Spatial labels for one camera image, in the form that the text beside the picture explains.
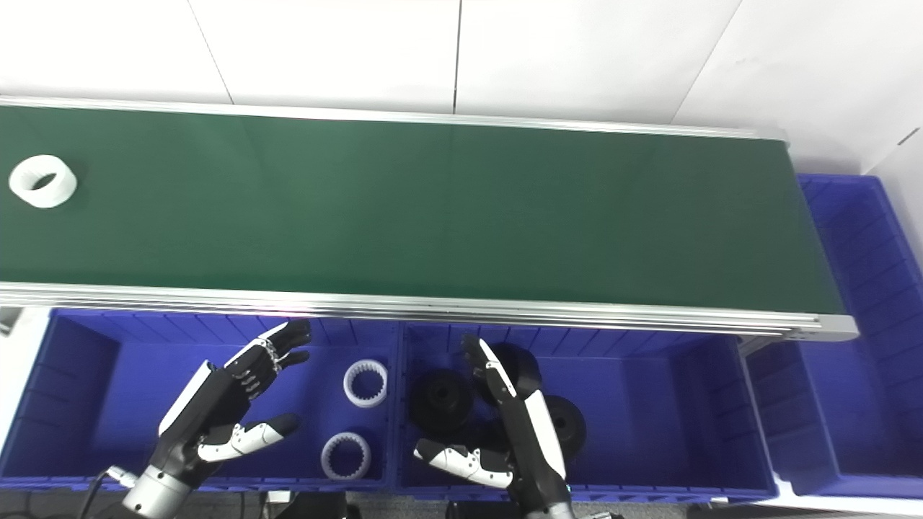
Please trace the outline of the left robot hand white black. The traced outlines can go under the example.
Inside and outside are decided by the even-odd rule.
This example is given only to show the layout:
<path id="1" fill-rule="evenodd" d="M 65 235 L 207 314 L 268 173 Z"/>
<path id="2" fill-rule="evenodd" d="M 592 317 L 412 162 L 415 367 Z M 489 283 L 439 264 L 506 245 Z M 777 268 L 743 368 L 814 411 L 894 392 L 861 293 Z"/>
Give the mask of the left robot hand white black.
<path id="1" fill-rule="evenodd" d="M 306 362 L 308 319 L 280 324 L 248 342 L 222 367 L 204 362 L 159 424 L 149 459 L 155 476 L 199 487 L 226 461 L 281 441 L 299 426 L 296 414 L 243 424 L 256 398 L 283 369 Z"/>

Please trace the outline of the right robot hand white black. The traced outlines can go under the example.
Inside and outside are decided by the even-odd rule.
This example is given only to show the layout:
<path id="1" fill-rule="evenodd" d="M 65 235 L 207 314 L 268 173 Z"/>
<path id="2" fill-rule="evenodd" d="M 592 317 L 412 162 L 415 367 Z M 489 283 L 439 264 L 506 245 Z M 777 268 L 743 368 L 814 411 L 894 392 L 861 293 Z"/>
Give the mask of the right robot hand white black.
<path id="1" fill-rule="evenodd" d="M 537 359 L 521 346 L 492 346 L 471 333 L 464 335 L 461 347 L 472 377 L 487 388 L 499 414 L 508 452 L 419 439 L 413 456 L 460 479 L 504 489 L 521 517 L 575 517 L 566 462 Z"/>

